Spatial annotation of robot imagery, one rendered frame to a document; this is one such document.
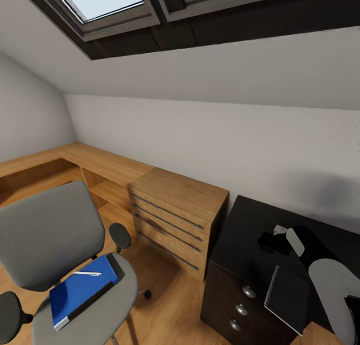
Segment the mouse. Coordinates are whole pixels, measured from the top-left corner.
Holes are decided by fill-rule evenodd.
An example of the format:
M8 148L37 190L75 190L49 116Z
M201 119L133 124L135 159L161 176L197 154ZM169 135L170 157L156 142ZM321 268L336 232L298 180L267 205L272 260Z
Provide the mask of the mouse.
M274 254L274 250L272 248L270 248L262 243L258 243L258 244L263 252L265 252L267 254L272 254L272 255Z

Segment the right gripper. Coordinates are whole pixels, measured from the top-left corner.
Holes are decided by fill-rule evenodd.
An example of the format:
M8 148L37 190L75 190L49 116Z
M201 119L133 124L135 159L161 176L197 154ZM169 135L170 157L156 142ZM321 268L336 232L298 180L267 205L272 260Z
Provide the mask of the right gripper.
M266 231L262 233L262 236L257 240L258 243L262 243L263 245L273 249L274 251L280 252L285 256L290 255L290 251L283 248L280 244L279 237L282 234L270 234Z

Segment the notebook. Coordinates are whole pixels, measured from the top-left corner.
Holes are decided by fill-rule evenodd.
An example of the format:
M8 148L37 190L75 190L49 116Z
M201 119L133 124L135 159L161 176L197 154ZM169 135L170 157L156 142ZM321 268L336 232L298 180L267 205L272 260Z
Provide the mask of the notebook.
M276 265L264 306L303 335L309 284Z

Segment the folder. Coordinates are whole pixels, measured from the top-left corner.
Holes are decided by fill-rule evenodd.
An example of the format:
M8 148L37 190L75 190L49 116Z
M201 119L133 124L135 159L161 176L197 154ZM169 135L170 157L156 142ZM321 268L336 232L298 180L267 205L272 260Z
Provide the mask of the folder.
M105 254L80 271L100 272L101 274L93 276L74 273L49 291L56 331L64 327L119 281Z

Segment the swivel chair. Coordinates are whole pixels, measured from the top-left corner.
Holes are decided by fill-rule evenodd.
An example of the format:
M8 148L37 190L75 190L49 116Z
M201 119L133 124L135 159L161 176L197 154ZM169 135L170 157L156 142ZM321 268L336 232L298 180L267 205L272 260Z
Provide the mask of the swivel chair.
M0 264L16 286L46 292L104 248L105 227L92 194L82 181L73 181L0 207ZM111 221L112 222L112 221ZM113 223L113 222L112 222ZM20 299L0 295L0 345L11 342L23 323L32 322L32 345L105 345L127 318L140 293L132 264L120 254L131 245L131 234L120 223L109 228L116 252L106 253L118 282L60 330L54 328L51 297L35 314L26 314Z

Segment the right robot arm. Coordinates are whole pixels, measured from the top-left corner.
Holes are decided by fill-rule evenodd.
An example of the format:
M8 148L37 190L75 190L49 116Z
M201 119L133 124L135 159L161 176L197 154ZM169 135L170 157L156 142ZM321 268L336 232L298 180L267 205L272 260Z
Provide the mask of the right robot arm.
M308 272L329 323L344 345L360 345L360 279L318 240L311 228L277 225L258 243L285 256L294 250Z

